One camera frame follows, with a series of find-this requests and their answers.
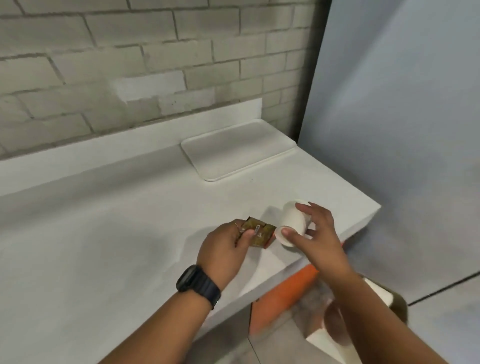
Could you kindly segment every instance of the forearm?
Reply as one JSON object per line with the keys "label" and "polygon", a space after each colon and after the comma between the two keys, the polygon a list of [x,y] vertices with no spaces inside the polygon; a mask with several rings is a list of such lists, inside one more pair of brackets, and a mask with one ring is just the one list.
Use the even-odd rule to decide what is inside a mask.
{"label": "forearm", "polygon": [[331,288],[364,364],[445,363],[359,275],[348,274]]}
{"label": "forearm", "polygon": [[100,364],[180,363],[211,309],[191,290],[176,293]]}

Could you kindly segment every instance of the person's right hand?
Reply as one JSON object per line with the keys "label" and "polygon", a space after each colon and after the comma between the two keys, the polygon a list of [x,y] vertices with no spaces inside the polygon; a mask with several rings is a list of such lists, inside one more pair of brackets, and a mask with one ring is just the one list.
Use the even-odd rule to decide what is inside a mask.
{"label": "person's right hand", "polygon": [[332,285],[354,271],[335,232],[332,213],[313,202],[309,204],[311,206],[296,203],[295,207],[312,217],[315,230],[307,230],[312,239],[305,238],[289,228],[282,229],[282,234],[305,253],[325,283]]}

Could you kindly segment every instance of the wristwatch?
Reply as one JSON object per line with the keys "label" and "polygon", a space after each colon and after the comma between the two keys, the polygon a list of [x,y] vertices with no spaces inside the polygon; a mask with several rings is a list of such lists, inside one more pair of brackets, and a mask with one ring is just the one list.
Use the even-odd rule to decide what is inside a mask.
{"label": "wristwatch", "polygon": [[205,297],[212,309],[220,299],[221,292],[210,277],[196,264],[189,266],[177,281],[178,292],[193,290],[199,295]]}

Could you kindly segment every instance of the white counter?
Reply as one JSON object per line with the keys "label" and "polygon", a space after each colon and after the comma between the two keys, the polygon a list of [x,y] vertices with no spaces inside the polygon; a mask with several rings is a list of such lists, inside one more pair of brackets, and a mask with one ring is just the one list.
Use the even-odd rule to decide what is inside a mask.
{"label": "white counter", "polygon": [[[258,113],[255,104],[252,118]],[[345,239],[379,209],[298,147],[217,182],[198,176],[175,138],[157,150],[124,148],[121,160],[112,151],[122,138],[138,142],[128,133],[150,128],[153,140],[172,125],[0,162],[0,363],[97,362],[175,292],[207,233],[223,222],[253,216],[276,224],[283,204],[299,198],[329,208]],[[114,163],[83,158],[99,143]],[[251,248],[202,332],[306,264],[278,242]]]}

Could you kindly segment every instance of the brick wall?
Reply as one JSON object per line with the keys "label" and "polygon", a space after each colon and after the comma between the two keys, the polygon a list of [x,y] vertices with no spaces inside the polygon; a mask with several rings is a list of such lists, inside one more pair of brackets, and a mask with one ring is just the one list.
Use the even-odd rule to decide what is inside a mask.
{"label": "brick wall", "polygon": [[263,97],[296,137],[328,0],[0,0],[0,158]]}

